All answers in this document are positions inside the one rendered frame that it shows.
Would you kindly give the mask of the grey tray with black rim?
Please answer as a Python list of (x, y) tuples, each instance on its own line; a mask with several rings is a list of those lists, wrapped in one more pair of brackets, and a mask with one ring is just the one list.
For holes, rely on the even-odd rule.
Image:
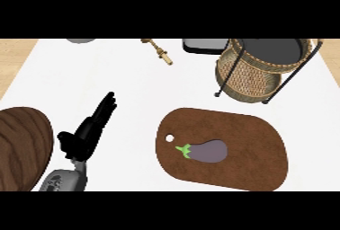
[(228, 48), (228, 39), (183, 39), (182, 47), (195, 54), (220, 55)]

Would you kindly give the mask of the brown cutting board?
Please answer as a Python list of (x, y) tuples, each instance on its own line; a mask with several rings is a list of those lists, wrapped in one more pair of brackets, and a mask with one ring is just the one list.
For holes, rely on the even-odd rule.
[[(228, 157), (219, 163), (186, 159), (178, 146), (222, 140)], [(191, 108), (172, 111), (161, 121), (155, 153), (164, 171), (183, 181), (232, 189), (280, 188), (288, 172), (285, 147), (277, 129), (260, 118)]]

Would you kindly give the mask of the wicker tiered basket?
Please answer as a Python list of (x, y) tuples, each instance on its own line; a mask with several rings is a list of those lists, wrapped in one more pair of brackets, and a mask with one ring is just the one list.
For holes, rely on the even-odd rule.
[(219, 91), (234, 100), (269, 103), (308, 61), (324, 39), (229, 39), (216, 61)]

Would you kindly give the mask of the wooden honey dipper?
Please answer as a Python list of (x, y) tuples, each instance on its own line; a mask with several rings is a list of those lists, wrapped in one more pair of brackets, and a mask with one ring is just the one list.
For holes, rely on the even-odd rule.
[(167, 51), (163, 50), (163, 48), (155, 44), (154, 40), (152, 39), (141, 39), (141, 42), (145, 43), (145, 44), (149, 43), (152, 45), (152, 47), (155, 48), (158, 58), (166, 62), (166, 64), (169, 66), (172, 66), (173, 65), (173, 60), (167, 56)]

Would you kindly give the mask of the dark brown wooden board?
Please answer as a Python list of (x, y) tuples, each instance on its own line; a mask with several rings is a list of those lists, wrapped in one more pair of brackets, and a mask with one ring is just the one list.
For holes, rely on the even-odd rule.
[(53, 129), (42, 111), (0, 110), (0, 191), (30, 191), (53, 151)]

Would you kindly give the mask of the purple eggplant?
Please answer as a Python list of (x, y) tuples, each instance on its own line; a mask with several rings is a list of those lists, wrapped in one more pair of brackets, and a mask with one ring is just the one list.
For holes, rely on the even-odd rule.
[(176, 150), (182, 153), (186, 159), (203, 163), (219, 163), (228, 157), (228, 146), (219, 139), (210, 140), (201, 144), (178, 146)]

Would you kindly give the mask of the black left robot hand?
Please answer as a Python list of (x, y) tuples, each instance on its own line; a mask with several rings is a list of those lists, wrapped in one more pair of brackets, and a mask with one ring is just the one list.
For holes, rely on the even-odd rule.
[(93, 115), (84, 119), (76, 132), (59, 132), (59, 147), (61, 151), (67, 154), (67, 159), (83, 162), (90, 158), (98, 147), (102, 130), (108, 124), (115, 108), (114, 92), (108, 92)]

